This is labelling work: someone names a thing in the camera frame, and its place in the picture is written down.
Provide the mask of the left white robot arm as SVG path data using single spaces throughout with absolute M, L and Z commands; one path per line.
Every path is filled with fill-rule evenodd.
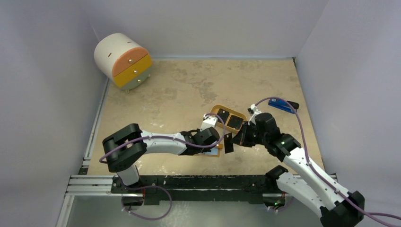
M 107 164 L 109 172 L 116 173 L 128 193 L 140 190 L 141 180 L 134 163 L 146 154 L 168 153 L 193 156 L 209 151 L 222 140 L 214 127 L 160 134 L 142 130 L 132 123 L 102 141 L 104 155 L 100 163 Z

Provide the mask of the orange oval tray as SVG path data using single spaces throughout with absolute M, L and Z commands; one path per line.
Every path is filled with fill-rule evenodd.
M 235 110 L 233 110 L 233 109 L 230 109 L 230 108 L 225 107 L 225 106 L 222 106 L 222 105 L 215 105 L 215 106 L 213 106 L 210 112 L 213 113 L 213 114 L 217 114 L 217 112 L 218 112 L 218 110 L 219 110 L 220 108 L 225 109 L 225 110 L 227 110 L 227 111 L 230 112 L 230 115 L 229 115 L 229 117 L 228 117 L 228 120 L 229 120 L 229 118 L 230 118 L 231 115 L 236 115 L 236 116 L 242 117 L 242 118 L 244 119 L 243 123 L 244 123 L 245 121 L 247 121 L 247 117 L 246 117 L 243 113 L 240 113 L 240 112 L 238 112 L 238 111 L 235 111 Z M 227 122 L 225 123 L 226 131 L 230 131 L 230 132 L 232 132 L 232 133 L 237 134 L 237 133 L 239 132 L 239 130 L 237 131 L 237 130 L 233 130 L 232 128 L 229 128 L 229 127 L 227 126 Z

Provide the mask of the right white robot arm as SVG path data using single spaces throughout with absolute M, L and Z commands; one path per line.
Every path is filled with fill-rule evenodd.
M 266 188 L 270 192 L 287 192 L 312 210 L 324 227 L 354 227 L 364 218 L 365 198 L 358 191 L 350 192 L 325 173 L 290 134 L 280 132 L 270 113 L 250 111 L 232 139 L 242 147 L 263 145 L 270 155 L 292 168 L 301 178 L 294 177 L 283 166 L 267 174 Z

